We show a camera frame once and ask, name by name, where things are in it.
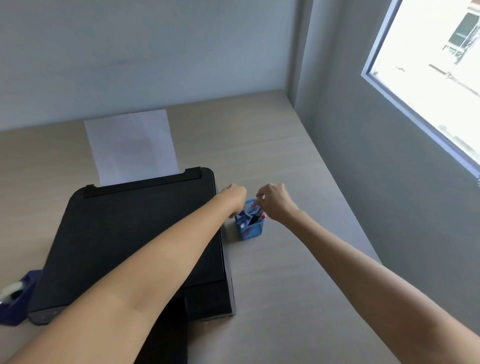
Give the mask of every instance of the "window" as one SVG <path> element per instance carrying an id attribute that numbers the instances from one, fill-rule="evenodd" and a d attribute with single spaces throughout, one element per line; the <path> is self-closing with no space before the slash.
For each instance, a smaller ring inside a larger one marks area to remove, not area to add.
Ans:
<path id="1" fill-rule="evenodd" d="M 363 75 L 478 174 L 480 0 L 394 0 Z"/>

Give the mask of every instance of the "light wood tabletop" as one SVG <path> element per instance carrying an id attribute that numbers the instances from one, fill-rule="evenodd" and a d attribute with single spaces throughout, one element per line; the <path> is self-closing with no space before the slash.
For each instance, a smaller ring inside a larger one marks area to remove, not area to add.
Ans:
<path id="1" fill-rule="evenodd" d="M 219 189 L 268 182 L 324 227 L 378 260 L 282 91 L 167 108 L 182 172 L 208 167 Z M 0 287 L 43 266 L 74 191 L 98 185 L 84 123 L 0 133 Z M 237 314 L 189 328 L 189 363 L 397 363 L 308 250 L 285 227 L 239 241 L 227 221 L 226 251 Z M 42 327 L 0 327 L 0 362 Z"/>

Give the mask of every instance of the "hand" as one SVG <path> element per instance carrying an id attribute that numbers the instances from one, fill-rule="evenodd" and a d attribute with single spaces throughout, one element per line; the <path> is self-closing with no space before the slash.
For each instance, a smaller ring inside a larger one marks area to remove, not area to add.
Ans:
<path id="1" fill-rule="evenodd" d="M 267 184 L 257 193 L 257 199 L 252 206 L 260 206 L 268 217 L 284 223 L 291 214 L 300 209 L 292 201 L 284 184 Z"/>
<path id="2" fill-rule="evenodd" d="M 224 188 L 220 195 L 224 195 L 231 202 L 232 213 L 229 217 L 232 218 L 243 210 L 245 200 L 247 199 L 247 189 L 232 183 L 227 188 Z"/>

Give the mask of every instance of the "window frame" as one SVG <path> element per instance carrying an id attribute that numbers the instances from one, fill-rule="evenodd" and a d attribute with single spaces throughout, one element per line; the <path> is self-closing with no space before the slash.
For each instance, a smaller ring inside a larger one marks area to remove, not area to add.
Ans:
<path id="1" fill-rule="evenodd" d="M 369 53 L 367 62 L 362 70 L 361 76 L 370 83 L 380 94 L 382 94 L 389 102 L 399 109 L 405 116 L 414 122 L 422 131 L 424 131 L 431 139 L 433 139 L 440 147 L 449 153 L 457 162 L 465 167 L 479 182 L 480 186 L 480 165 L 472 159 L 468 154 L 455 145 L 450 139 L 438 131 L 433 125 L 422 118 L 407 103 L 397 97 L 374 75 L 370 74 L 372 67 L 382 48 L 385 38 L 392 26 L 392 23 L 398 13 L 398 9 L 402 4 L 402 0 L 392 0 L 385 18 L 382 22 L 378 35 L 373 43 L 372 50 Z"/>

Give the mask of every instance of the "person's left hand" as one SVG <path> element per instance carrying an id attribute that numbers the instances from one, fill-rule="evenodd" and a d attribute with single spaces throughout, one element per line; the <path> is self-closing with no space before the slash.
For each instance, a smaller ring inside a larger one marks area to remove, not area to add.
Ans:
<path id="1" fill-rule="evenodd" d="M 232 183 L 227 188 L 224 188 L 221 195 L 224 195 L 231 202 L 232 213 L 229 216 L 230 218 L 238 215 L 245 206 L 245 200 L 247 199 L 247 189 L 243 186 L 238 186 Z"/>

